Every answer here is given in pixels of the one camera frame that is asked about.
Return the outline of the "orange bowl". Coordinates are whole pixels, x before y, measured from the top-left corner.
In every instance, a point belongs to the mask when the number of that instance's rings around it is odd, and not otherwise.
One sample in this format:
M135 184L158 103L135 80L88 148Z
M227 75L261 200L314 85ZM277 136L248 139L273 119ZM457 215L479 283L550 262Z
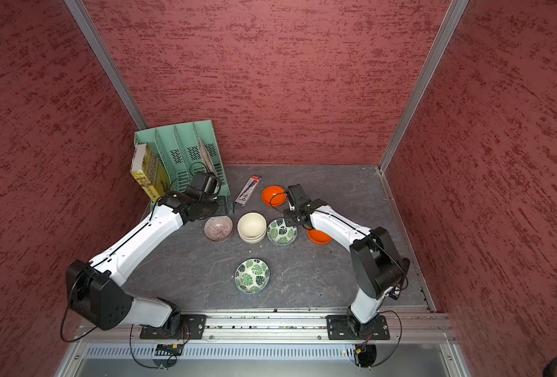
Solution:
M262 191L261 198L269 207L279 207L286 201L286 191L278 185L272 185Z
M320 232L316 229L310 229L307 231L308 238L317 245L324 245L330 243L332 238L325 234L324 232Z

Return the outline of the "purple striped bowl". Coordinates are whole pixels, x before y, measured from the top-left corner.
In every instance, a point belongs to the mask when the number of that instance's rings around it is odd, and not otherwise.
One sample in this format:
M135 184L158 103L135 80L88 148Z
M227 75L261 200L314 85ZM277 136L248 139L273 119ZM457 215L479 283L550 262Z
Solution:
M234 231L233 221L228 216L217 216L209 218L204 225L204 234L212 242L224 242L228 240Z

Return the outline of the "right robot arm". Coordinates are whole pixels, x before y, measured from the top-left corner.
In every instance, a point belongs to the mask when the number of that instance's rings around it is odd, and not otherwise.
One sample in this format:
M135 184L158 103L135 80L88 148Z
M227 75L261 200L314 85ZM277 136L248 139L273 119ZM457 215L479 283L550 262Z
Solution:
M386 298L399 298L407 280L410 260L400 256L386 229L371 229L347 219L326 202L310 199L301 185L290 186L286 198L289 207L283 216L288 226L318 230L349 252L359 286L349 306L349 315L357 325L374 320Z

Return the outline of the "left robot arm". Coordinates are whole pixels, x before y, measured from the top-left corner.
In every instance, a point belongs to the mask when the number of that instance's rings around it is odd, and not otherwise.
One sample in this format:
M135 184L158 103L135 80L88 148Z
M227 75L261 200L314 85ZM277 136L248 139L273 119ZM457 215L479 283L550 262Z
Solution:
M182 192L156 200L150 215L106 251L88 262L75 261L66 271L69 311L96 328L142 325L159 336L176 338L181 332L181 311L161 298L139 298L122 286L131 273L167 237L189 222L220 213L222 181L215 174L198 172Z

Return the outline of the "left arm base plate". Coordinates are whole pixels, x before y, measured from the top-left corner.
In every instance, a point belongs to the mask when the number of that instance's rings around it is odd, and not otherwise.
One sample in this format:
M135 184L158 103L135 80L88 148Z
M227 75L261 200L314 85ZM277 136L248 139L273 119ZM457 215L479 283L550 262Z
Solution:
M140 331L140 339L200 340L206 328L206 320L207 316L203 314L173 314L161 327L143 325Z

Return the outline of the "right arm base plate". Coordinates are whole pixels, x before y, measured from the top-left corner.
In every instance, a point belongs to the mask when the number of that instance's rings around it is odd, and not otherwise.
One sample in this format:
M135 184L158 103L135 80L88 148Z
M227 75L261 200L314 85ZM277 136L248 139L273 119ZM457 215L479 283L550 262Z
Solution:
M377 315L370 322L361 324L354 316L327 316L329 340L367 341L390 340L391 336L385 316Z

